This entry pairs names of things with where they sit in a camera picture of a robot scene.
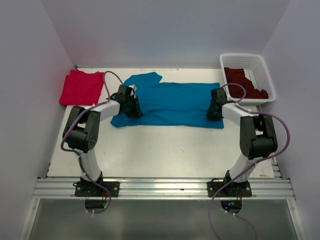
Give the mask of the blue t shirt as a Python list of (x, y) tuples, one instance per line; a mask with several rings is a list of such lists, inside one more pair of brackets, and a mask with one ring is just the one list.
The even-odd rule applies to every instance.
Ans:
[(161, 82), (156, 72), (137, 74), (125, 80), (126, 86), (135, 85), (141, 117), (128, 117), (124, 113), (110, 121), (116, 128), (138, 125), (188, 126), (223, 129), (222, 120), (206, 118), (211, 103), (211, 90), (218, 89), (215, 83)]

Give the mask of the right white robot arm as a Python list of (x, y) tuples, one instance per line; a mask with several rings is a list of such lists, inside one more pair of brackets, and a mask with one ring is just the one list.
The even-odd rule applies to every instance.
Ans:
[(206, 113), (210, 121), (228, 119), (239, 126), (239, 147), (241, 154), (224, 177), (223, 192), (235, 196), (242, 183), (248, 181), (258, 161), (269, 157), (278, 149), (278, 141), (271, 116), (251, 113), (241, 109), (236, 102), (228, 100), (224, 89), (211, 90), (211, 101)]

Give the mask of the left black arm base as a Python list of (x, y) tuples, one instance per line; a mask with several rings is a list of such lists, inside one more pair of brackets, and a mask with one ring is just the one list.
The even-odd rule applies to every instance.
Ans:
[(92, 214), (105, 211), (110, 206), (112, 198), (117, 198), (120, 191), (120, 182), (104, 181), (102, 176), (95, 183), (80, 178), (72, 185), (75, 187), (74, 195), (85, 199), (85, 209)]

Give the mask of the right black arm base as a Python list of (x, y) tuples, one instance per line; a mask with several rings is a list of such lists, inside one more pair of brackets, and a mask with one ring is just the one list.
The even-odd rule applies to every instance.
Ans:
[[(206, 183), (208, 196), (212, 198), (230, 180), (229, 176), (225, 176), (223, 180), (213, 178), (208, 181)], [(251, 198), (252, 196), (251, 185), (248, 181), (232, 182), (217, 194), (217, 197), (221, 198), (220, 205), (222, 209), (232, 214), (238, 214), (241, 211), (243, 198)]]

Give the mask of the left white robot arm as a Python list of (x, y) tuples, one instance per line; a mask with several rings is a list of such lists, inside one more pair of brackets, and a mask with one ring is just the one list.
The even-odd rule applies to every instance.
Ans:
[(78, 158), (81, 179), (87, 181), (86, 190), (92, 196), (103, 193), (103, 177), (95, 154), (99, 139), (100, 123), (118, 116), (139, 118), (143, 114), (136, 96), (137, 87), (120, 85), (118, 91), (101, 103), (89, 107), (73, 106), (69, 113), (60, 148), (64, 152), (74, 153)]

